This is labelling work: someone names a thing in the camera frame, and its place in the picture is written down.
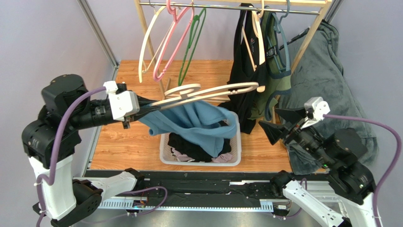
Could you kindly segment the cream plastic hanger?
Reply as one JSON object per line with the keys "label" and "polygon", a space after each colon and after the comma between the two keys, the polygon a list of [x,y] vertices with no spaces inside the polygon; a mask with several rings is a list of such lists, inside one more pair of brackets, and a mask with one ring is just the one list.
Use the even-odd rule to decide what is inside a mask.
{"label": "cream plastic hanger", "polygon": [[[150,35],[151,35],[151,31],[152,31],[152,28],[153,28],[156,20],[158,19],[160,14],[164,10],[166,10],[166,4],[163,3],[158,9],[154,10],[153,17],[149,24],[146,22],[145,13],[144,13],[144,10],[142,7],[143,2],[141,2],[140,0],[135,0],[135,5],[136,5],[137,12],[138,12],[140,24],[141,24],[141,27],[142,27],[142,30],[144,33],[144,38],[143,38],[143,41],[141,44],[140,55],[139,55],[139,64],[138,64],[138,78],[139,78],[139,82],[142,83],[143,75],[150,72],[150,68],[152,66],[155,67],[157,65],[157,60],[156,60],[157,54],[154,50]],[[151,57],[148,64],[146,64],[145,58],[144,58],[146,49],[148,49],[148,51],[150,53],[150,57]]]}

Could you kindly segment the beige wooden hanger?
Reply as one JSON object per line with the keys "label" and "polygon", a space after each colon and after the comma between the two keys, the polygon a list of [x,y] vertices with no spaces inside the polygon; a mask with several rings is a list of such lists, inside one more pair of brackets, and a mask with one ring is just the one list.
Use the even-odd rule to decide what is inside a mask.
{"label": "beige wooden hanger", "polygon": [[165,100],[153,102],[149,106],[159,106],[161,110],[165,110],[201,100],[225,102],[228,96],[251,92],[258,87],[257,82],[235,83],[203,90],[200,84],[182,85],[166,91]]}

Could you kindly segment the black tank top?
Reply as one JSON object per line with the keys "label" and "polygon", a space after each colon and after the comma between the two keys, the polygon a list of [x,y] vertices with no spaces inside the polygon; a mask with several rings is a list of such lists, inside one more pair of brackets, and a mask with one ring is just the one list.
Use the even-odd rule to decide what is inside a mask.
{"label": "black tank top", "polygon": [[[169,134],[168,145],[182,154],[186,154],[187,156],[199,161],[205,161],[205,163],[207,163],[208,159],[210,160],[211,158],[214,158],[206,151],[204,151],[199,145],[192,144],[191,142],[186,141],[180,135],[177,135],[175,133]],[[230,139],[224,139],[223,149],[219,152],[219,155],[230,152]]]}

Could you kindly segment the green plastic hanger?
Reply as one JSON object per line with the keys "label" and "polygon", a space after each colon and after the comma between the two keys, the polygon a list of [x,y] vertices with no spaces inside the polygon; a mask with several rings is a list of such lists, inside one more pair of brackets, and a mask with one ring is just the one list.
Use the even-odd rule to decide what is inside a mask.
{"label": "green plastic hanger", "polygon": [[193,20],[192,20],[192,23],[190,26],[190,31],[189,31],[188,43],[186,46],[182,65],[181,65],[181,68],[180,68],[179,74],[178,74],[178,82],[177,82],[178,86],[182,85],[182,83],[187,75],[188,69],[189,69],[191,61],[193,59],[193,55],[196,50],[196,47],[197,47],[202,29],[204,26],[204,22],[206,19],[206,13],[207,13],[206,8],[203,8],[199,14],[197,14],[193,17]]}

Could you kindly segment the mauve tank top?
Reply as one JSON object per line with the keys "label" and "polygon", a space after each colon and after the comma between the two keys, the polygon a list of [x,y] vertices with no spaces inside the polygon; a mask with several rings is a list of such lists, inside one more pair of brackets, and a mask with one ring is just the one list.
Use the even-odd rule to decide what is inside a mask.
{"label": "mauve tank top", "polygon": [[[194,158],[191,158],[187,156],[186,154],[182,154],[179,151],[175,150],[174,148],[171,148],[171,155],[176,158],[177,161],[179,162],[202,162],[205,163],[205,161],[199,161]],[[230,153],[226,154],[221,154],[216,158],[211,158],[210,160],[208,159],[208,162],[213,162],[213,163],[227,163],[233,158],[233,155]]]}

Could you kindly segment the black garment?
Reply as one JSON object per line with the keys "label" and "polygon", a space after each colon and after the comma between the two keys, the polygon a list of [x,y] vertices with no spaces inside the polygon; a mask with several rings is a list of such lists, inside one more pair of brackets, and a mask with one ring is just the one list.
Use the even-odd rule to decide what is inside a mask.
{"label": "black garment", "polygon": [[[259,64],[258,41],[252,28],[252,11],[241,10],[234,36],[233,65],[227,84],[257,82],[259,86],[264,86],[268,78],[265,63],[258,66],[256,71],[253,70],[246,43],[242,36],[242,26],[245,28],[254,62],[255,64]],[[255,127],[256,120],[252,119],[252,107],[256,95],[256,90],[239,95],[231,95],[229,96],[229,101],[219,104],[220,107],[226,108],[238,115],[240,131],[242,133],[250,134]]]}

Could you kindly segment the blue tank top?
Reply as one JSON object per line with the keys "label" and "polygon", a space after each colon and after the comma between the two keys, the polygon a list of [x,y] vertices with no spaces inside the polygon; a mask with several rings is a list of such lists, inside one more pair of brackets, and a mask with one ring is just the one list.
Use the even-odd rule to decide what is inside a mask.
{"label": "blue tank top", "polygon": [[237,121],[232,112],[204,101],[154,111],[139,122],[149,127],[151,136],[173,132],[200,146],[212,157],[222,151],[224,139],[231,139],[237,133]]}

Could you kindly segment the light wooden hanger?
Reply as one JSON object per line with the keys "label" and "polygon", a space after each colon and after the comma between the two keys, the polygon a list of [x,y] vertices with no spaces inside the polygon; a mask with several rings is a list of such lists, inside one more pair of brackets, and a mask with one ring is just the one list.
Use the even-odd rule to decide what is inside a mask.
{"label": "light wooden hanger", "polygon": [[265,63],[265,50],[264,50],[264,43],[263,43],[263,35],[260,27],[260,18],[262,18],[264,15],[264,10],[261,9],[261,12],[259,14],[256,13],[256,11],[252,11],[252,28],[254,30],[254,34],[256,36],[256,39],[258,41],[258,49],[259,49],[259,64],[255,64],[254,58],[252,56],[252,52],[250,49],[250,45],[248,44],[248,39],[245,33],[245,28],[242,26],[242,36],[245,40],[246,43],[246,48],[247,52],[250,58],[251,65],[253,67],[253,70],[256,71],[257,67],[260,65],[263,65]]}

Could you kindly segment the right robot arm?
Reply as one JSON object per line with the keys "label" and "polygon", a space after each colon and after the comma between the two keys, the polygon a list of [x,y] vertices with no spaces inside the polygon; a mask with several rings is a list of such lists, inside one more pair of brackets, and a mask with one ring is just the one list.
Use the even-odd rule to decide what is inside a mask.
{"label": "right robot arm", "polygon": [[373,205],[375,180],[371,171],[359,162],[359,155],[367,151],[361,138],[352,128],[337,130],[328,138],[314,128],[329,111],[327,106],[279,109],[285,124],[262,121],[259,124],[271,144],[279,140],[284,144],[295,142],[328,170],[326,179],[344,203],[347,216],[323,204],[286,171],[278,172],[270,180],[269,192],[296,203],[324,227],[379,227],[380,217]]}

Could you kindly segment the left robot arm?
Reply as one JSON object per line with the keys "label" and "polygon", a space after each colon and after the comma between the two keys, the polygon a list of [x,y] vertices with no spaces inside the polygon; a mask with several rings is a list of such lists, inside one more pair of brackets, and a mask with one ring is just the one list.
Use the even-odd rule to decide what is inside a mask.
{"label": "left robot arm", "polygon": [[72,176],[79,130],[131,122],[159,110],[153,100],[136,95],[114,81],[88,90],[81,76],[65,74],[43,88],[37,120],[22,132],[24,151],[34,170],[38,203],[34,211],[49,217],[54,227],[69,227],[94,213],[100,204],[117,195],[144,192],[144,176],[133,168],[101,180]]}

